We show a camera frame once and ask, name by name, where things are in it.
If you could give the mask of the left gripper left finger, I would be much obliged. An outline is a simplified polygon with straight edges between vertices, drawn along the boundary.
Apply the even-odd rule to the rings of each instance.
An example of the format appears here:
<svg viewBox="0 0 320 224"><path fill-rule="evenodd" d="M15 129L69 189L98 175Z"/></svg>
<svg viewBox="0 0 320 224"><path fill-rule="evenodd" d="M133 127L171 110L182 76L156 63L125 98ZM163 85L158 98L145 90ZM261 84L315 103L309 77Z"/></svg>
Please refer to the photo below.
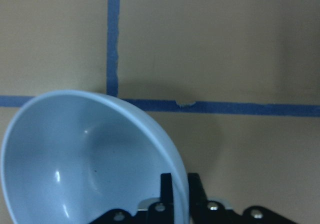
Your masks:
<svg viewBox="0 0 320 224"><path fill-rule="evenodd" d="M136 213L137 224L173 224L174 194L172 175L160 175L160 197L141 201Z"/></svg>

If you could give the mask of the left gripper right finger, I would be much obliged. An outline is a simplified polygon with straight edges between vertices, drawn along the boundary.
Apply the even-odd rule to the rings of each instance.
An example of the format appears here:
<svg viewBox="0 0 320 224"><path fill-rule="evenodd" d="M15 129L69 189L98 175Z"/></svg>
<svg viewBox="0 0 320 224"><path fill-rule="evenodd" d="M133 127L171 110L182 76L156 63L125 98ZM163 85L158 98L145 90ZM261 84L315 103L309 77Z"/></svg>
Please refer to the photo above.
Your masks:
<svg viewBox="0 0 320 224"><path fill-rule="evenodd" d="M208 199L198 173L188 173L189 212L195 224L229 224L225 206Z"/></svg>

